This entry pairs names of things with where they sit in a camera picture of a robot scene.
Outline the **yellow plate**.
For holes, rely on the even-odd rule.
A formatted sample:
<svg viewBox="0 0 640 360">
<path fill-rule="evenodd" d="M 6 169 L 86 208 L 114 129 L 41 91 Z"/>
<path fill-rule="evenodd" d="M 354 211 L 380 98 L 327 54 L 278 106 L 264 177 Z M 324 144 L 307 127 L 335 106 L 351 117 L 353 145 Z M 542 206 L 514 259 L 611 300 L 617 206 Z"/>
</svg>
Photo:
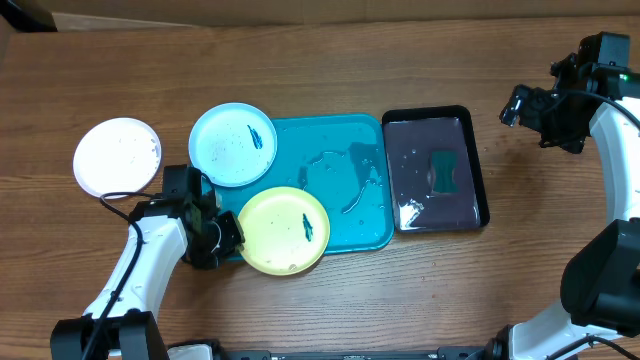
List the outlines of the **yellow plate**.
<svg viewBox="0 0 640 360">
<path fill-rule="evenodd" d="M 293 187 L 274 187 L 253 196 L 238 217 L 244 235 L 239 253 L 254 269 L 289 276 L 313 267 L 330 238 L 323 205 Z"/>
</svg>

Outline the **light blue plate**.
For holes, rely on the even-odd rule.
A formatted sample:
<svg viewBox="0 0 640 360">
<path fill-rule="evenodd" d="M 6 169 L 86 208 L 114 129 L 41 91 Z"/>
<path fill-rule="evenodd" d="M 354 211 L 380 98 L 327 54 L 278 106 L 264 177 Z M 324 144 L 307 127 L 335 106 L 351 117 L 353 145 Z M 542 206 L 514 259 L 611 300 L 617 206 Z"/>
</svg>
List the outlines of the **light blue plate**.
<svg viewBox="0 0 640 360">
<path fill-rule="evenodd" d="M 272 120 L 262 110 L 239 102 L 206 111 L 188 141 L 191 165 L 222 187 L 241 187 L 261 178 L 273 164 L 277 148 Z"/>
</svg>

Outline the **white plate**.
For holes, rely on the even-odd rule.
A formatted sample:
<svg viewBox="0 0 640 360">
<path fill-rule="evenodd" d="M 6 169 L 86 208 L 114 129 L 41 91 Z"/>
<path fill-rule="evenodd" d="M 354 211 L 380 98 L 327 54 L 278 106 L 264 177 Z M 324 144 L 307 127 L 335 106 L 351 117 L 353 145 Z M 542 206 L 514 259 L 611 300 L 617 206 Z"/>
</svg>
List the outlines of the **white plate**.
<svg viewBox="0 0 640 360">
<path fill-rule="evenodd" d="M 138 192 L 160 168 L 161 142 L 146 123 L 128 117 L 101 122 L 78 143 L 72 161 L 78 185 L 89 195 Z"/>
</svg>

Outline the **green sponge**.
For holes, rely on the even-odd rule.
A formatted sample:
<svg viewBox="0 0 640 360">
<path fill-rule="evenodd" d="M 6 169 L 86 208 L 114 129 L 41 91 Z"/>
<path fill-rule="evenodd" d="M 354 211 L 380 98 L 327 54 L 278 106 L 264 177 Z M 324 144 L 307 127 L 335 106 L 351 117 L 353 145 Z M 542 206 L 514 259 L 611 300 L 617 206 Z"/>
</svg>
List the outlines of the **green sponge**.
<svg viewBox="0 0 640 360">
<path fill-rule="evenodd" d="M 457 154 L 453 151 L 434 151 L 431 156 L 433 169 L 433 191 L 439 194 L 458 192 L 454 180 L 457 166 Z"/>
</svg>

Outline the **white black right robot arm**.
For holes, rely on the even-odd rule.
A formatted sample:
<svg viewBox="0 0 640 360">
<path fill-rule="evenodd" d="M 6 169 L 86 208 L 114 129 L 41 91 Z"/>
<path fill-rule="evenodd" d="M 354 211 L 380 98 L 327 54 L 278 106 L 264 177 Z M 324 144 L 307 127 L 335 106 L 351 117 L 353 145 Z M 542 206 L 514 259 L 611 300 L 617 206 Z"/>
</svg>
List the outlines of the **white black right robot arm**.
<svg viewBox="0 0 640 360">
<path fill-rule="evenodd" d="M 597 146 L 607 226 L 567 264 L 560 298 L 503 328 L 476 359 L 573 359 L 639 334 L 639 76 L 618 57 L 571 54 L 552 64 L 550 90 L 515 87 L 500 119 L 541 135 L 543 147 Z"/>
</svg>

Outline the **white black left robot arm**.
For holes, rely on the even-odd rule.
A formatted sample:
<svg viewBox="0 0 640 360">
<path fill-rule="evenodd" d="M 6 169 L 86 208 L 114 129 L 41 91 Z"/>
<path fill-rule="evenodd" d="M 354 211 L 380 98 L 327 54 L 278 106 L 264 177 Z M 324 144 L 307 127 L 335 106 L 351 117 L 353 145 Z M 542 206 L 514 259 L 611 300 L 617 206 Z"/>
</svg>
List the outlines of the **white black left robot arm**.
<svg viewBox="0 0 640 360">
<path fill-rule="evenodd" d="M 50 338 L 53 358 L 225 358 L 216 340 L 166 345 L 156 317 L 179 262 L 201 270 L 216 269 L 242 245 L 236 215 L 188 195 L 148 198 L 125 219 L 128 240 L 120 259 L 83 315 L 56 324 Z"/>
</svg>

